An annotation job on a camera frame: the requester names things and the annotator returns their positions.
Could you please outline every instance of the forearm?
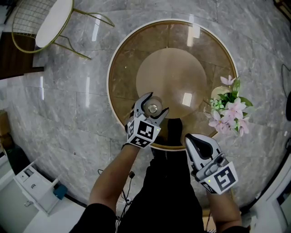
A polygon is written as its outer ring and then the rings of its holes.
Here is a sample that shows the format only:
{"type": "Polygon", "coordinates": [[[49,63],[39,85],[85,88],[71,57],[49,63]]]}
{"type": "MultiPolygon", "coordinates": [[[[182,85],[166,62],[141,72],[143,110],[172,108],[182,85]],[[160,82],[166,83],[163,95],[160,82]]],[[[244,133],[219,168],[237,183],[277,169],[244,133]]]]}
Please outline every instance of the forearm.
{"type": "Polygon", "coordinates": [[[241,226],[240,210],[228,193],[217,195],[207,192],[207,197],[217,232],[222,232],[232,226],[241,226]]]}
{"type": "Polygon", "coordinates": [[[89,204],[101,203],[115,211],[117,200],[139,150],[138,147],[132,145],[123,147],[119,155],[96,180],[90,194],[89,204]]]}

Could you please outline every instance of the black sleeve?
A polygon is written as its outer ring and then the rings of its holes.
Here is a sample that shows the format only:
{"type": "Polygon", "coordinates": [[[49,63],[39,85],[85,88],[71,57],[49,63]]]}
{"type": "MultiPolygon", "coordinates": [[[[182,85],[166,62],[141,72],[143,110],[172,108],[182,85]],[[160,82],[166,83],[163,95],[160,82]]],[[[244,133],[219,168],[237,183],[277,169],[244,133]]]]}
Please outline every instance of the black sleeve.
{"type": "Polygon", "coordinates": [[[231,227],[231,228],[226,229],[222,233],[249,233],[249,232],[250,231],[247,228],[235,226],[235,227],[231,227]]]}
{"type": "Polygon", "coordinates": [[[109,207],[102,204],[91,204],[87,206],[78,223],[70,233],[114,233],[115,218],[115,213],[109,207]]]}

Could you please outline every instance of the blue object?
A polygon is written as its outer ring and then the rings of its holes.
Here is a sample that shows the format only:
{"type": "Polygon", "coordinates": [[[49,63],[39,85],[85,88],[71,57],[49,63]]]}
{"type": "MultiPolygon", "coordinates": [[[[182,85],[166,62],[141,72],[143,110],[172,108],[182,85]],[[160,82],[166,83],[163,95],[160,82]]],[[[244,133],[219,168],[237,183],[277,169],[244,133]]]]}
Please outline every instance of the blue object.
{"type": "Polygon", "coordinates": [[[57,198],[62,200],[65,194],[67,193],[67,191],[68,191],[68,188],[65,185],[61,184],[57,189],[53,191],[53,193],[57,198]]]}

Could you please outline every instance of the transparent glass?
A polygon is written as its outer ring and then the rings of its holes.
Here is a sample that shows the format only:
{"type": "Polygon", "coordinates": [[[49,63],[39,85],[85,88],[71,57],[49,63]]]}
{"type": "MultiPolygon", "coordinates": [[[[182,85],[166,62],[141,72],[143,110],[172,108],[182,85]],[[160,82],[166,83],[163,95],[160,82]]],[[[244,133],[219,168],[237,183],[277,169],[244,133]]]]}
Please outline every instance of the transparent glass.
{"type": "Polygon", "coordinates": [[[236,77],[231,56],[209,31],[191,23],[166,20],[149,24],[130,35],[118,49],[110,67],[108,88],[113,111],[125,125],[132,105],[140,96],[153,92],[153,98],[169,107],[159,136],[166,150],[184,149],[187,133],[212,137],[204,111],[220,77],[236,77]],[[167,145],[167,122],[180,118],[182,146],[167,145]]]}

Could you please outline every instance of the white cushion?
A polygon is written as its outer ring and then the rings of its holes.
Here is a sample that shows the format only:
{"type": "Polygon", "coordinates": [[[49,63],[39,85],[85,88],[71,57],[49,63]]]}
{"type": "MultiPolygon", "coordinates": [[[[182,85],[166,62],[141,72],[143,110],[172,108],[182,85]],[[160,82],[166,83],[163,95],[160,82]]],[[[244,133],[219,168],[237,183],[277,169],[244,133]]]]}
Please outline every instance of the white cushion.
{"type": "Polygon", "coordinates": [[[56,37],[70,16],[72,6],[72,0],[57,0],[55,2],[37,32],[35,43],[38,47],[45,47],[56,37]]]}

